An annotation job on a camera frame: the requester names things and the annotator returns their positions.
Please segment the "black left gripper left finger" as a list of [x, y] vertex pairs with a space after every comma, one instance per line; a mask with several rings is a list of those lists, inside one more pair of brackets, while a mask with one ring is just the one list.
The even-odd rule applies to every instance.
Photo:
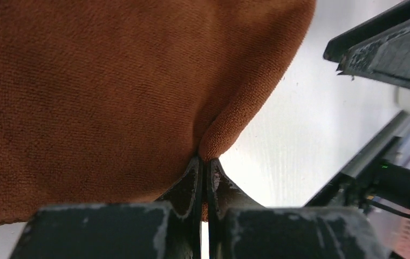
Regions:
[[11, 258], [200, 258], [202, 168], [192, 158], [182, 178], [153, 202], [41, 208]]

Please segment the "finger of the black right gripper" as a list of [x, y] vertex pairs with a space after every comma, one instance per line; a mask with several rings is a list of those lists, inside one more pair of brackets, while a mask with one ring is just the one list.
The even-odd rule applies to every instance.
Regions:
[[410, 89], [410, 1], [331, 39], [323, 57], [337, 63], [341, 75]]

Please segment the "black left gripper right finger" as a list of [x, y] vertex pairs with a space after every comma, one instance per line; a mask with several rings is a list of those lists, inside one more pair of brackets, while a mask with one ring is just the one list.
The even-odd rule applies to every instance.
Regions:
[[211, 258], [388, 258], [367, 218], [348, 207], [265, 208], [206, 165]]

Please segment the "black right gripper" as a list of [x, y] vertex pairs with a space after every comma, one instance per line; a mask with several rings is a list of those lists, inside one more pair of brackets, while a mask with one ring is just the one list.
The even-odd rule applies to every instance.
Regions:
[[410, 219], [410, 169], [396, 153], [410, 135], [410, 115], [399, 112], [307, 203], [307, 207], [377, 207]]

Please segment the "brown towel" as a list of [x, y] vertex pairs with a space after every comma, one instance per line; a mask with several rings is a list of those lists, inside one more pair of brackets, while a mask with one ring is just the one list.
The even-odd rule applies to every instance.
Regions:
[[142, 202], [228, 150], [315, 1], [0, 1], [0, 224]]

